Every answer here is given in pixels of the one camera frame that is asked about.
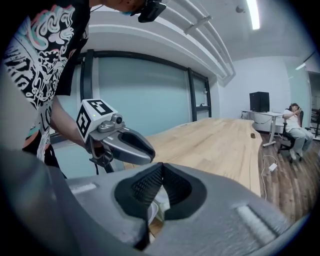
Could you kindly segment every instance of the white shirt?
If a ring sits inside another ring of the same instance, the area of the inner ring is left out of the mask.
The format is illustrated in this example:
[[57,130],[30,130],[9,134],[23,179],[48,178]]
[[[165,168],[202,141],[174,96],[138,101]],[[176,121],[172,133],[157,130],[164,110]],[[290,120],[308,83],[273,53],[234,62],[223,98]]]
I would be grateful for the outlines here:
[[[286,109],[283,114],[292,114],[293,112],[291,112],[290,110]],[[299,125],[299,119],[298,116],[296,114],[294,114],[293,116],[291,116],[290,118],[286,119],[286,127],[285,127],[285,131],[288,133],[290,132],[291,129],[293,128],[301,128]]]

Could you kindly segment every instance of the black computer tower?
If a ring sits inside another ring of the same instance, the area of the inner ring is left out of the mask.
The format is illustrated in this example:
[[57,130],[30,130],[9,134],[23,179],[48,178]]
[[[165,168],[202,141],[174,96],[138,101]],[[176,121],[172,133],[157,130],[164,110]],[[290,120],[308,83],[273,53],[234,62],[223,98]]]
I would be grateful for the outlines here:
[[250,93],[250,110],[254,112],[270,111],[269,92]]

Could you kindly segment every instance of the black chair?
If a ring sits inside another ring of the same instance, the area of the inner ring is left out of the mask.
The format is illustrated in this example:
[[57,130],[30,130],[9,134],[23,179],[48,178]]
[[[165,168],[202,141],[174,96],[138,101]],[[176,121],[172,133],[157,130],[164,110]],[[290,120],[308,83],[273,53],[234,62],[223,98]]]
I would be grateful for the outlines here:
[[[304,112],[300,112],[300,125],[302,126],[302,120],[304,118]],[[287,121],[284,119],[283,123],[283,131],[282,131],[282,137],[281,137],[281,142],[280,142],[280,148],[278,149],[278,154],[280,154],[280,151],[289,151],[292,149],[295,145],[296,139],[292,137],[289,133],[286,132],[286,126],[287,126]]]

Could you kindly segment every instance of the man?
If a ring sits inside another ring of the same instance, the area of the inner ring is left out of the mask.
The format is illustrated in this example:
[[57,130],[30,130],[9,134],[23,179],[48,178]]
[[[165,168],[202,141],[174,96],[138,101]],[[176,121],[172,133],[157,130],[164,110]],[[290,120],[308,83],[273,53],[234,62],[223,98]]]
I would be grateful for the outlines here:
[[23,150],[59,167],[49,130],[85,147],[75,121],[57,95],[70,95],[78,54],[88,39],[92,6],[139,13],[146,0],[53,0],[32,9],[9,42],[2,62],[13,83],[38,111]]
[[293,160],[297,159],[296,153],[302,157],[303,152],[308,151],[314,136],[311,132],[301,127],[300,120],[301,109],[297,103],[291,104],[289,109],[283,113],[283,118],[286,120],[285,131],[295,138],[294,146],[289,150]]

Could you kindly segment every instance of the seated person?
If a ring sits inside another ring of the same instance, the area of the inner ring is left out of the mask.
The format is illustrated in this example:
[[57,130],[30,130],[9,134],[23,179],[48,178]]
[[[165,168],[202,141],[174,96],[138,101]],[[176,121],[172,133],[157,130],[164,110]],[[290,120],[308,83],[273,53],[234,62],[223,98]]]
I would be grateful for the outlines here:
[[289,150],[293,160],[296,159],[296,153],[302,157],[303,152],[306,152],[314,139],[313,134],[301,127],[300,121],[301,109],[297,103],[291,104],[289,109],[286,109],[282,118],[286,120],[285,131],[295,138],[294,146]]

